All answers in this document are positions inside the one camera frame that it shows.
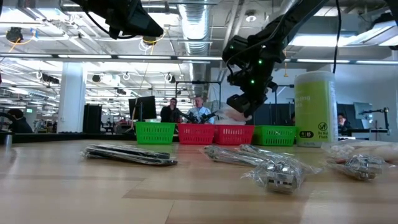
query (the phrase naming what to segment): computer monitor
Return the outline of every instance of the computer monitor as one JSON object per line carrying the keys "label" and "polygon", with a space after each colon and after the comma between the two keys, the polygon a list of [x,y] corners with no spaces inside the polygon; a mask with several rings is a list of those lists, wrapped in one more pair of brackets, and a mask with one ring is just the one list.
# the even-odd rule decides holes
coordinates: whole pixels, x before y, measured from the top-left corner
{"label": "computer monitor", "polygon": [[368,119],[369,113],[364,113],[364,111],[371,111],[372,104],[354,103],[354,109],[355,109],[355,119]]}
{"label": "computer monitor", "polygon": [[156,119],[155,96],[129,99],[130,118],[132,120],[132,113],[134,111],[134,108],[136,109],[134,119],[137,119],[139,121],[142,121],[143,119]]}

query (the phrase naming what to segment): plastic basket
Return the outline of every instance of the plastic basket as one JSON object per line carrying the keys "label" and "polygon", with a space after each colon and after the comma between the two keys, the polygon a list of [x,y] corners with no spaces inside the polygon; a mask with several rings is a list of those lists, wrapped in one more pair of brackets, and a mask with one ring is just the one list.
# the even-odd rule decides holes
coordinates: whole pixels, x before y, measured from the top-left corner
{"label": "plastic basket", "polygon": [[212,124],[178,124],[180,144],[212,144],[214,130]]}
{"label": "plastic basket", "polygon": [[261,146],[293,146],[295,126],[256,126],[253,144]]}
{"label": "plastic basket", "polygon": [[136,122],[138,144],[171,144],[175,123]]}
{"label": "plastic basket", "polygon": [[224,146],[251,144],[253,125],[216,125],[215,143]]}

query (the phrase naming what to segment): red basket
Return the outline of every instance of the red basket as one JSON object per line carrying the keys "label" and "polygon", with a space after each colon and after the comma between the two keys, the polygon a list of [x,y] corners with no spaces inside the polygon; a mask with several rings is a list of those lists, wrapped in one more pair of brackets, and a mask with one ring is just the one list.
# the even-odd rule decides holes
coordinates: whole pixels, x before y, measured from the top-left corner
{"label": "red basket", "polygon": [[180,144],[212,144],[214,128],[212,124],[178,124]]}
{"label": "red basket", "polygon": [[253,125],[216,125],[215,142],[224,146],[251,144]]}

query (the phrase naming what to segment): green basket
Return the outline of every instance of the green basket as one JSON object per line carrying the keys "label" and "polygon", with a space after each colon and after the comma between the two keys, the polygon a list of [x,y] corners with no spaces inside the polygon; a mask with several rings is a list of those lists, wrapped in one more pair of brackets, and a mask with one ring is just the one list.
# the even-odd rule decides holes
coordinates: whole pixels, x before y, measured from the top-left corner
{"label": "green basket", "polygon": [[260,146],[293,146],[295,134],[295,126],[256,126],[252,143]]}
{"label": "green basket", "polygon": [[138,144],[171,144],[175,123],[136,122]]}

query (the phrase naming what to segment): plastic bag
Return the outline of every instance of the plastic bag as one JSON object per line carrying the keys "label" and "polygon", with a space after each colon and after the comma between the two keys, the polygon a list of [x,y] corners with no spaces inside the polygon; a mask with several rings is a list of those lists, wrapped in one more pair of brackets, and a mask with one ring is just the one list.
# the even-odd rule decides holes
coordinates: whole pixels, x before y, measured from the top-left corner
{"label": "plastic bag", "polygon": [[153,166],[171,166],[177,161],[166,152],[154,152],[134,146],[90,145],[81,152],[87,159],[116,159]]}
{"label": "plastic bag", "polygon": [[395,160],[396,143],[345,140],[322,144],[326,151],[326,166],[358,180],[372,180],[390,167]]}
{"label": "plastic bag", "polygon": [[353,156],[339,163],[328,161],[326,164],[329,168],[358,180],[372,180],[389,167],[383,158],[368,155]]}
{"label": "plastic bag", "polygon": [[[247,144],[241,145],[240,150],[244,151],[244,152],[253,153],[255,155],[260,156],[264,160],[268,160],[268,161],[274,161],[276,159],[286,159],[288,157],[293,156],[291,154],[286,154],[286,153],[278,154],[278,153],[270,152],[270,151],[267,151],[264,149],[260,149],[256,146],[247,145]],[[294,159],[294,158],[291,158],[291,159],[293,159],[296,164],[300,165],[300,167],[303,169],[304,174],[317,174],[322,171],[321,168],[310,166],[310,165],[300,162],[299,160]]]}
{"label": "plastic bag", "polygon": [[249,152],[241,152],[237,150],[224,149],[218,146],[206,146],[204,153],[209,159],[215,162],[225,162],[242,166],[256,167],[264,159]]}
{"label": "plastic bag", "polygon": [[299,162],[285,157],[262,162],[242,177],[254,180],[258,186],[267,190],[291,194],[300,188],[304,173]]}
{"label": "plastic bag", "polygon": [[385,161],[398,161],[398,143],[344,140],[333,143],[323,143],[322,149],[329,158],[347,160],[355,155],[369,155],[381,157]]}
{"label": "plastic bag", "polygon": [[221,119],[216,124],[245,125],[246,121],[252,119],[252,116],[244,117],[243,113],[236,111],[230,106],[225,106],[216,112]]}

